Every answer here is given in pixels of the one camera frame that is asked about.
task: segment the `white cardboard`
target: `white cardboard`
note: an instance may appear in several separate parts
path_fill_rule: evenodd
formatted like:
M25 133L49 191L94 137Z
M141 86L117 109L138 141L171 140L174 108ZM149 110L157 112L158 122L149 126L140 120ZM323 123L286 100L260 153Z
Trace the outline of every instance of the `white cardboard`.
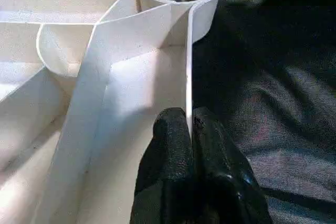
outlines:
M0 0L0 20L22 22L0 23L0 62L46 66L0 102L0 150L11 147L3 164L13 160L0 174L1 224L128 223L157 114L182 107L191 130L192 42L217 0L111 1ZM11 47L15 36L22 45ZM13 185L20 194L8 194Z

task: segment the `white partition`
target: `white partition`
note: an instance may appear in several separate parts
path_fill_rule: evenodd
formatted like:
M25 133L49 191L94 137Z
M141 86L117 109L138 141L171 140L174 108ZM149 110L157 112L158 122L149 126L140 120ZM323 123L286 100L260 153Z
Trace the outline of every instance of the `white partition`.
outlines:
M0 224L128 223L156 116L191 130L216 3L0 0Z

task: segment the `black fabric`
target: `black fabric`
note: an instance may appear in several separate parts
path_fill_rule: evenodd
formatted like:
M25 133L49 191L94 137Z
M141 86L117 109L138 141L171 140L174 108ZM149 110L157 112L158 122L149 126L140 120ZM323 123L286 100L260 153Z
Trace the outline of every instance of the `black fabric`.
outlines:
M220 121L206 108L193 114L194 159L202 206L218 214L218 223L272 223L247 159Z
M335 17L333 6L220 0L193 47L194 106L247 156L274 223L336 223Z
M166 109L142 157L130 223L272 223L246 158L207 109Z

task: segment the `curved paper strip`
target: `curved paper strip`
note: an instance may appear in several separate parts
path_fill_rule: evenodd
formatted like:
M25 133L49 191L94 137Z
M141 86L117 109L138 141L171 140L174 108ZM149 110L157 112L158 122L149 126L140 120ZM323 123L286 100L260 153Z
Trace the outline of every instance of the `curved paper strip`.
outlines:
M62 88L72 93L92 25L41 25L36 47L44 65L54 74Z
M186 119L190 136L193 120L193 42L203 38L210 30L218 0L196 3L189 11L186 46Z
M0 103L0 170L57 116L63 91L45 68Z

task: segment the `white tray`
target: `white tray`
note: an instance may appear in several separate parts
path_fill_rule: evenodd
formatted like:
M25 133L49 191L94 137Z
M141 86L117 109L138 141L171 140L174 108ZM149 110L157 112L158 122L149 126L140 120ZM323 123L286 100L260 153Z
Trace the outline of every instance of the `white tray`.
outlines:
M0 0L0 224L128 223L157 114L191 130L217 1Z

